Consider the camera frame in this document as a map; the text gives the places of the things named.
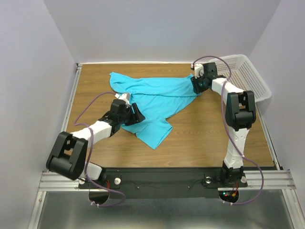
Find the turquoise t shirt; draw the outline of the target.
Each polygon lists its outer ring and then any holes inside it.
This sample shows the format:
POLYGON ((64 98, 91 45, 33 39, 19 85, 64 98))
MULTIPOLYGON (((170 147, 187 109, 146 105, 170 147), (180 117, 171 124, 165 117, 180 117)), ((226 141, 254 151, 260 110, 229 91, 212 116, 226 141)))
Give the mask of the turquoise t shirt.
POLYGON ((152 149, 156 149, 173 127, 167 119, 187 107, 198 96, 193 91, 192 75, 187 77, 131 78, 110 73, 110 86, 119 93, 129 93, 130 103, 136 103, 145 117, 138 124, 122 128, 152 149))

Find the white plastic basket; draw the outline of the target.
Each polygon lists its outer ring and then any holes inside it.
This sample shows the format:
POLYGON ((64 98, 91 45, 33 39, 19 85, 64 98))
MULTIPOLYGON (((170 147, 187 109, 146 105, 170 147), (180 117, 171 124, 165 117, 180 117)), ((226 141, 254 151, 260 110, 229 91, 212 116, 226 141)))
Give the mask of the white plastic basket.
POLYGON ((216 63, 219 75, 230 77, 229 82, 240 89, 253 91, 256 102, 264 101, 272 96, 270 89, 247 56, 235 54, 224 56, 222 59, 229 65, 232 73, 229 73, 224 62, 218 59, 210 60, 216 63))

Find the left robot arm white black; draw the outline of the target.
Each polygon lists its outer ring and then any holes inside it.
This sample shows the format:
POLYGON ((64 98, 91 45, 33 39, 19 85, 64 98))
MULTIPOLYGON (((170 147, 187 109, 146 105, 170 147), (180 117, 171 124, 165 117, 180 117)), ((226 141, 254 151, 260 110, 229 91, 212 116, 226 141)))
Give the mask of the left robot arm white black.
POLYGON ((122 125, 130 126, 144 120, 145 116, 136 103, 128 104, 125 100, 115 99, 110 110, 94 124, 77 132, 59 133, 47 159, 46 168, 71 180, 98 180, 102 168, 89 165, 87 149, 92 152, 95 143, 113 136, 122 125))

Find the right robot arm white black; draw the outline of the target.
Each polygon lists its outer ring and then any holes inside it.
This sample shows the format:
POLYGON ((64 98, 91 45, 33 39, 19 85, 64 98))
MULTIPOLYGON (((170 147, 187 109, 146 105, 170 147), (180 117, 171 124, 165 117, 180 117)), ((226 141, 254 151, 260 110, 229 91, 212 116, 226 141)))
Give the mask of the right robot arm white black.
POLYGON ((244 91, 225 76, 219 75, 214 62, 192 64, 194 76, 191 78, 193 90, 200 94, 210 89, 221 96, 222 115, 229 142, 220 172, 224 185, 240 181, 244 173, 244 147, 247 135, 256 121, 254 93, 244 91))

